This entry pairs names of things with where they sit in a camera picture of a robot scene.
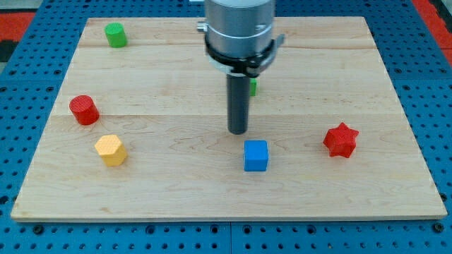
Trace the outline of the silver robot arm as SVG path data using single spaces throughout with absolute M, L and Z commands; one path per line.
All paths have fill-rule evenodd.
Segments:
M 256 78 L 274 61 L 284 34 L 273 37 L 274 0 L 205 0 L 204 34 L 209 62 L 236 77 Z

